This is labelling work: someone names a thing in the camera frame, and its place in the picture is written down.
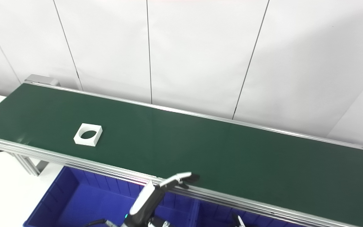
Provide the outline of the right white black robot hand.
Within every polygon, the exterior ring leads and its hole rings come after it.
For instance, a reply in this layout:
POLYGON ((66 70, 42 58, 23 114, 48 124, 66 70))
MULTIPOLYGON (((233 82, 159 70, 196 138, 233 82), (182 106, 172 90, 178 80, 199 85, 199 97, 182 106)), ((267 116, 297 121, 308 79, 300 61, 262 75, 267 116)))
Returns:
POLYGON ((236 213, 232 213, 233 227, 245 227, 245 224, 241 217, 236 213))

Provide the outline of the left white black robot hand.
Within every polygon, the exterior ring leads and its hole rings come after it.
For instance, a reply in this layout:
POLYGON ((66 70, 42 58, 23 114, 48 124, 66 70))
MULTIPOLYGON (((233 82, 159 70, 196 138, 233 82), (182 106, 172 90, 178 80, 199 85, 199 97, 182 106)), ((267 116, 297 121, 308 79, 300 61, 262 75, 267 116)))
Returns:
POLYGON ((199 179, 199 174, 182 172, 158 184, 153 184, 150 180, 140 191, 129 213, 126 215, 122 227, 173 227, 173 224, 169 221, 155 216, 154 213, 157 206, 169 190, 176 186, 189 189, 185 182, 194 183, 199 179))

